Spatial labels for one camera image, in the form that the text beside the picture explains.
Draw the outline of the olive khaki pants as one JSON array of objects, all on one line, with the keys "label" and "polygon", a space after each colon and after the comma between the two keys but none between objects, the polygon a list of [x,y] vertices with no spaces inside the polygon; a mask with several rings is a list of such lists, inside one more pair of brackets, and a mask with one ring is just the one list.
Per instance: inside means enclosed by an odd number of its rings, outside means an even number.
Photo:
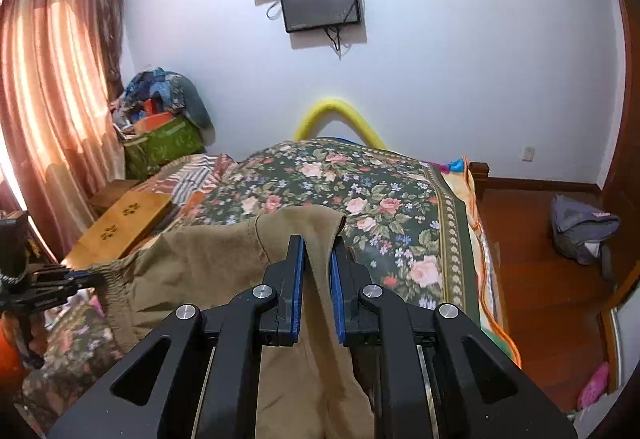
[{"label": "olive khaki pants", "polygon": [[115,343],[128,352],[183,303],[208,309],[262,281],[304,238],[303,323],[292,348],[262,354],[259,438],[371,438],[374,417],[347,348],[334,329],[329,259],[344,214],[323,206],[285,207],[235,225],[193,225],[162,234],[149,248],[96,269],[99,298]]}]

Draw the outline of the floral green bedspread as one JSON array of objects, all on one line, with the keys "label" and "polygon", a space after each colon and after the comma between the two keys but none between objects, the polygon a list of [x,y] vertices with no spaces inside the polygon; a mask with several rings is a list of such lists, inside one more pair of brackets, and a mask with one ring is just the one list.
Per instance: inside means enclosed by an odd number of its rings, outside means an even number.
[{"label": "floral green bedspread", "polygon": [[[303,206],[344,214],[337,237],[374,283],[422,308],[450,301],[472,319],[480,315],[465,205],[442,172],[357,144],[317,139],[268,147],[226,172],[155,242],[172,230],[235,225]],[[100,298],[98,307],[81,303],[54,324],[46,363],[26,377],[18,401],[48,430],[124,353]]]}]

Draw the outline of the orange yellow blanket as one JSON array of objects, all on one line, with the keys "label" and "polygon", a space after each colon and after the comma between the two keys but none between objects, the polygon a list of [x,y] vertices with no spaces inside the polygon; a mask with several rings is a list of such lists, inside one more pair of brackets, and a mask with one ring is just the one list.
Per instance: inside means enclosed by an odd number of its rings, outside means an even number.
[{"label": "orange yellow blanket", "polygon": [[440,171],[451,190],[465,205],[476,276],[475,295],[480,328],[521,367],[521,353],[508,334],[508,319],[500,283],[500,251],[489,242],[480,217],[480,199],[485,192],[489,166],[486,162],[470,162],[466,156],[462,156],[454,162],[442,165]]}]

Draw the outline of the yellow foam tube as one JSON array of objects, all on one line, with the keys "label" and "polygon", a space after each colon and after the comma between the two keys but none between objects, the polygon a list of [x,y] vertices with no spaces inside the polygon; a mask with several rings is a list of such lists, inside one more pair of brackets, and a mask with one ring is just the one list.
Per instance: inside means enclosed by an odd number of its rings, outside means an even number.
[{"label": "yellow foam tube", "polygon": [[322,128],[332,121],[347,126],[365,146],[386,150],[385,143],[358,110],[349,103],[336,98],[322,99],[314,103],[298,124],[293,139],[295,141],[309,140],[317,136]]}]

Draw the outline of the striped patterned cloth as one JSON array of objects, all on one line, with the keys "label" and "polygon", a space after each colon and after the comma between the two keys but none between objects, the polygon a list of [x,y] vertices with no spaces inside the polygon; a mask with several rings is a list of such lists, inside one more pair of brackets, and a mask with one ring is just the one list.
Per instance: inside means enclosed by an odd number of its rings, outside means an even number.
[{"label": "striped patterned cloth", "polygon": [[227,154],[192,154],[163,165],[134,191],[171,197],[167,217],[172,220],[221,185],[224,174],[238,165]]}]

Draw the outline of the green storage box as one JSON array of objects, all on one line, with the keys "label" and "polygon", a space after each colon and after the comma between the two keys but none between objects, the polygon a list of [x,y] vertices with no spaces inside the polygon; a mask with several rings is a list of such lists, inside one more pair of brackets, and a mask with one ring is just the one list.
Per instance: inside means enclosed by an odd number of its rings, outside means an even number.
[{"label": "green storage box", "polygon": [[122,142],[127,179],[143,181],[174,160],[204,151],[201,131],[184,117]]}]

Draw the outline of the pile of blue clothes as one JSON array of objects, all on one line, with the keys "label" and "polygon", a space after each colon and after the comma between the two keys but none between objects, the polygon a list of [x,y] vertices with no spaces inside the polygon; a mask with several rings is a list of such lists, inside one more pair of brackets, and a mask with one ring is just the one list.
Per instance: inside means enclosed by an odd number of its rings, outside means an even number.
[{"label": "pile of blue clothes", "polygon": [[200,129],[213,126],[195,84],[186,76],[161,67],[145,70],[128,82],[110,105],[114,124],[124,128],[148,117],[144,103],[149,100],[160,113],[184,116]]}]

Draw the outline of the grey purple bag on floor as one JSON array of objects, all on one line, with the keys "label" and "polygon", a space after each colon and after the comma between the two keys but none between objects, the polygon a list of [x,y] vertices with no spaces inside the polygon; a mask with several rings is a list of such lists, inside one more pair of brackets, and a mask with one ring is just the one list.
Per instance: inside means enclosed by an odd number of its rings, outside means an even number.
[{"label": "grey purple bag on floor", "polygon": [[620,217],[556,194],[551,202],[551,230],[556,249],[583,266],[602,263],[604,243],[620,227]]}]

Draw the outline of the pink striped curtain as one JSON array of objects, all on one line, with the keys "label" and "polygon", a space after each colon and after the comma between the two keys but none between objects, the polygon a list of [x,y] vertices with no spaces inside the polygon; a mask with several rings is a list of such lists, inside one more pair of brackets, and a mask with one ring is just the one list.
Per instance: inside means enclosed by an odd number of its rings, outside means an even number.
[{"label": "pink striped curtain", "polygon": [[1,130],[30,217],[56,258],[124,177],[98,0],[1,0]]}]

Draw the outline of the pink slipper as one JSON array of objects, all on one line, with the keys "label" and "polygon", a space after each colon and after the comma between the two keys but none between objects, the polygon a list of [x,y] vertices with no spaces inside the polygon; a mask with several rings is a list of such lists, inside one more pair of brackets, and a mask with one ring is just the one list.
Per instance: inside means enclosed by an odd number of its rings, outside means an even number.
[{"label": "pink slipper", "polygon": [[606,389],[608,389],[608,375],[610,375],[610,364],[603,362],[592,374],[578,395],[578,411],[582,411],[590,407],[590,405],[595,404],[606,393]]}]

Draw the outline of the white wall socket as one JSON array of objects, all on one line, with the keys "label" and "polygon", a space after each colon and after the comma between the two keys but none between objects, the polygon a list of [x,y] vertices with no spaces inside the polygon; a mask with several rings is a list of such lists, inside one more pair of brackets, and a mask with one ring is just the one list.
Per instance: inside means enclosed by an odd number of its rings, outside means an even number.
[{"label": "white wall socket", "polygon": [[532,146],[524,147],[521,159],[523,162],[531,162],[535,156],[535,149]]}]

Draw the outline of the small black wall monitor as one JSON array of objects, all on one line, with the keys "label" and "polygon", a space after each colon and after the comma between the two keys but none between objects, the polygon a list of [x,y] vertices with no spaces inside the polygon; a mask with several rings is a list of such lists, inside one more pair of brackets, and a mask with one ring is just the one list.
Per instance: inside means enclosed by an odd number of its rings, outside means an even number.
[{"label": "small black wall monitor", "polygon": [[281,0],[285,31],[360,23],[360,0]]}]

